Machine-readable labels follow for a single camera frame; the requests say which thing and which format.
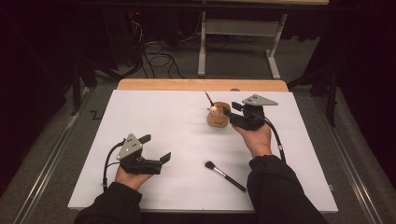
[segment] brush bristles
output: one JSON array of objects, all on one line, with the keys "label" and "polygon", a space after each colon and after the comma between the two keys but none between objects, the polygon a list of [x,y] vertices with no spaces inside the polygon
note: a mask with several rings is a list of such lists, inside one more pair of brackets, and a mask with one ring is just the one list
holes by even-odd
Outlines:
[{"label": "brush bristles", "polygon": [[212,161],[207,161],[205,163],[205,166],[211,170],[213,170],[215,168],[215,164]]}]

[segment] white metal stand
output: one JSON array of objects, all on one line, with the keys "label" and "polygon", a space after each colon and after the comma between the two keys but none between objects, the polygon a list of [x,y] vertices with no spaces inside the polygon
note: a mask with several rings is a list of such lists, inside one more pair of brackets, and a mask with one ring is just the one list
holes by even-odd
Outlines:
[{"label": "white metal stand", "polygon": [[274,58],[287,14],[282,14],[279,21],[237,21],[207,19],[206,12],[202,12],[201,47],[198,61],[198,77],[205,76],[205,38],[206,34],[214,35],[253,35],[273,37],[271,49],[266,50],[266,57],[270,65],[273,79],[280,79]]}]

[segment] person's left hand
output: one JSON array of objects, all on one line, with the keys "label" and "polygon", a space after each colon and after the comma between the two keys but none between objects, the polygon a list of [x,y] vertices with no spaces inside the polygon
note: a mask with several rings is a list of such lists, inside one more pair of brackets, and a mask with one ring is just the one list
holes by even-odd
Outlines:
[{"label": "person's left hand", "polygon": [[139,190],[140,186],[145,183],[148,179],[150,179],[152,175],[131,175],[126,173],[122,167],[119,166],[119,169],[116,173],[115,181],[128,186],[131,189]]}]

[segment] table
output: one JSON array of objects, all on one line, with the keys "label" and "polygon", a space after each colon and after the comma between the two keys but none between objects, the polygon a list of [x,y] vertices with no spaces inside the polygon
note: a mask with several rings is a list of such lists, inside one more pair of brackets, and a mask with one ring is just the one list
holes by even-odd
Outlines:
[{"label": "table", "polygon": [[[203,0],[206,2],[238,2],[238,3],[261,3],[280,5],[328,5],[328,0]],[[281,14],[279,21],[240,21],[240,20],[217,20],[207,19],[206,12],[202,12],[201,22],[201,47],[198,60],[198,76],[205,76],[206,34],[216,35],[251,35],[267,36],[273,38],[271,49],[265,51],[268,64],[273,79],[280,79],[280,74],[276,66],[275,53],[283,27],[285,26],[287,14]]]},{"label": "table", "polygon": [[[214,101],[228,103],[242,101],[253,93],[277,101],[278,105],[269,105],[264,111],[282,138],[286,158],[289,156],[288,165],[295,170],[307,197],[319,211],[337,211],[297,104],[286,84],[280,80],[229,79],[122,80],[107,105],[68,207],[82,209],[101,193],[104,160],[114,145],[129,133],[137,138],[150,133],[152,140],[145,144],[143,156],[158,160],[170,151],[172,159],[164,165],[160,176],[151,178],[141,188],[145,195],[140,204],[143,211],[253,212],[247,193],[204,167],[205,162],[211,160],[237,182],[246,183],[251,156],[230,125],[223,129],[207,125],[208,101],[203,91]],[[114,179],[116,168],[108,169],[110,181]]]},{"label": "table", "polygon": [[117,90],[136,91],[289,91],[281,80],[125,78]]}]

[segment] wooden edge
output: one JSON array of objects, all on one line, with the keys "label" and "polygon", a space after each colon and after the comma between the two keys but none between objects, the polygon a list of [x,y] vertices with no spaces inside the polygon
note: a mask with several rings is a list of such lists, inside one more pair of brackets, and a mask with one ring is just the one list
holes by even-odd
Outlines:
[{"label": "wooden edge", "polygon": [[282,80],[125,78],[117,90],[129,91],[289,91]]},{"label": "wooden edge", "polygon": [[307,6],[327,6],[329,0],[208,0],[207,2],[238,2],[238,3],[259,3],[278,5],[307,5]]}]

